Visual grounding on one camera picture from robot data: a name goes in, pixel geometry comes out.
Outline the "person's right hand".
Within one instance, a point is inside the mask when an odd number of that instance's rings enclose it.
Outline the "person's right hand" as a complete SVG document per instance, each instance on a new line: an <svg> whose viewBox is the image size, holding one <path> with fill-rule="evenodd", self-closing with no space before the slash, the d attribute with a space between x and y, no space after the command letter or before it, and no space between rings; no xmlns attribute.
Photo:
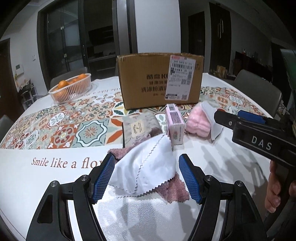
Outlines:
<svg viewBox="0 0 296 241"><path fill-rule="evenodd" d="M281 198L280 198L281 184L276 175L276 168L277 168L276 162L270 161L270 165L269 165L270 173L269 173L266 196L264 201L265 208L270 213L274 213L281 203Z"/></svg>

